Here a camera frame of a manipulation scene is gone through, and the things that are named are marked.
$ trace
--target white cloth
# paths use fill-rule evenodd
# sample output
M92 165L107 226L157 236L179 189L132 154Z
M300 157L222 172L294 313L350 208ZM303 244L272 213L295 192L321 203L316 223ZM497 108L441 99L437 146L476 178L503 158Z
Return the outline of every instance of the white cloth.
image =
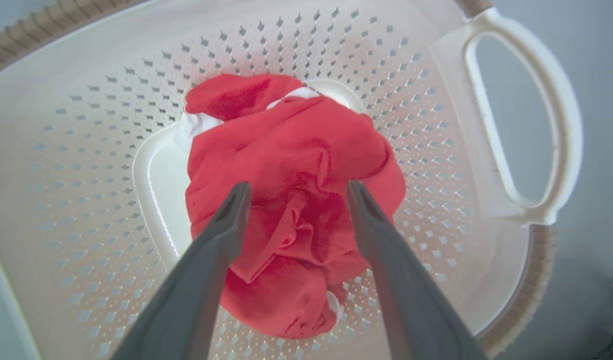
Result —
M183 111L180 116L180 125L178 125L173 135L173 142L185 153L190 153L194 137L224 123L225 122L219 118L215 118L204 112L189 114Z
M274 102L268 104L267 110L271 109L272 107L275 107L284 98L288 98L290 96L295 96L296 98L311 99L311 98L317 98L318 96L320 96L320 94L314 89L308 88L306 86L302 86L301 88L297 88L289 92L288 94L282 96L282 98L279 98L278 100L275 100Z
M295 96L297 98L303 99L311 99L320 96L320 94L313 89L310 89L306 86L302 86L301 88L297 88L289 92L288 94L282 96L282 98L279 98L278 100L275 100L274 102L270 103L267 106L267 110L271 109L272 107L275 107L284 98L288 98L290 96ZM176 143L177 146L183 152L190 153L194 137L224 123L225 122L220 120L219 118L215 118L210 114L206 114L204 112L200 112L199 114L190 114L186 111L183 111L180 116L180 125L178 125L178 128L173 135L173 142Z
M335 313L335 323L338 324L343 314L345 314L345 307L341 305L338 298L331 291L326 292L326 300L329 301L329 309Z

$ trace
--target floor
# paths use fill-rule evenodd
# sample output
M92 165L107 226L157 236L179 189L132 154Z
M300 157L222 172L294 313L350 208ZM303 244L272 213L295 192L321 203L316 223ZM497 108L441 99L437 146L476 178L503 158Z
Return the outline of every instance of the floor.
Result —
M497 359L587 359L613 333L613 0L493 1L560 60L585 127L578 185L558 216L553 280L526 331ZM51 2L0 0L0 29ZM483 43L478 53L514 179L524 194L539 198L551 161L544 110L505 50ZM4 306L0 298L0 359L24 359Z

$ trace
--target plastic basket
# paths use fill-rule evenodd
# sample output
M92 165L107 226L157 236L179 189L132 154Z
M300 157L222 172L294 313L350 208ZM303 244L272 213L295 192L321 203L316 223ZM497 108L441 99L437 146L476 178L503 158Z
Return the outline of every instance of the plastic basket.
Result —
M530 32L478 0L135 3L65 0L0 33L0 282L29 355L110 356L175 266L191 239L172 136L186 92L221 73L313 81L371 116L407 180L395 225L411 249L490 356L521 332L582 153L571 85ZM485 35L524 62L549 114L536 203L497 136L474 55ZM220 309L210 358L388 356L371 271L347 287L340 323L308 340Z

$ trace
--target beige basket trim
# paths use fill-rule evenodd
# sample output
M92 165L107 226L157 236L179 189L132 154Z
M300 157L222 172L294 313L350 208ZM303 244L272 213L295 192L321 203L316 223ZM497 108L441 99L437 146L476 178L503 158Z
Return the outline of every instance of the beige basket trim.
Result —
M59 0L0 32L0 70L73 30L144 0Z
M490 0L456 0L467 18L475 18L477 14L494 7Z
M50 41L144 0L59 0L0 32L0 71ZM465 15L492 7L489 0L458 0ZM492 358L512 344L531 321L553 269L557 233L553 226L533 225L526 271L513 299L498 319L478 336Z
M531 226L528 259L520 285L496 321L478 336L490 358L512 344L533 319L551 279L557 243L555 226Z

